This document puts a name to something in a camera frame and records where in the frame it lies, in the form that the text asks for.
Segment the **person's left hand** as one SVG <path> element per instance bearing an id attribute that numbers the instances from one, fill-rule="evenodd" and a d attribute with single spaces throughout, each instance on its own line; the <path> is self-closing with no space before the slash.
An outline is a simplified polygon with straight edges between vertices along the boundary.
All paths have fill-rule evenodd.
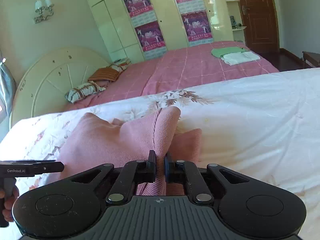
<path id="1" fill-rule="evenodd" d="M 0 190 L 0 198 L 5 199 L 4 209 L 2 210 L 2 214 L 3 214 L 4 219 L 7 222 L 14 221 L 14 219 L 12 217 L 12 207 L 13 207 L 14 202 L 19 197 L 19 195 L 20 195 L 20 193 L 19 193 L 19 190 L 16 185 L 12 189 L 12 196 L 11 197 L 7 197 L 5 195 L 5 191 L 3 189 Z"/>

